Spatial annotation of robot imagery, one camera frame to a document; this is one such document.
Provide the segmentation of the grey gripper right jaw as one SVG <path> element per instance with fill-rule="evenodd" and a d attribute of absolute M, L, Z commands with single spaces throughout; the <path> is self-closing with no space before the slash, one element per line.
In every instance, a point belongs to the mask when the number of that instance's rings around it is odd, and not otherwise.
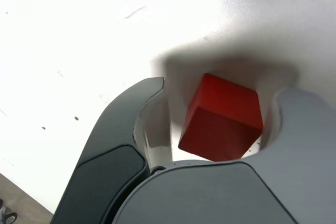
<path fill-rule="evenodd" d="M 280 131 L 264 150 L 160 172 L 114 223 L 335 223 L 335 109 L 299 89 L 277 103 Z"/>

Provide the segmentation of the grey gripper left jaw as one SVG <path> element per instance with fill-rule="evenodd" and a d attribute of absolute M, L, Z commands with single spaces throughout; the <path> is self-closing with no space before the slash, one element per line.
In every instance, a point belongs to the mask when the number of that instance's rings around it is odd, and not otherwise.
<path fill-rule="evenodd" d="M 172 160 L 162 77 L 144 79 L 102 112 L 83 148 L 52 223 L 112 223 L 153 168 Z"/>

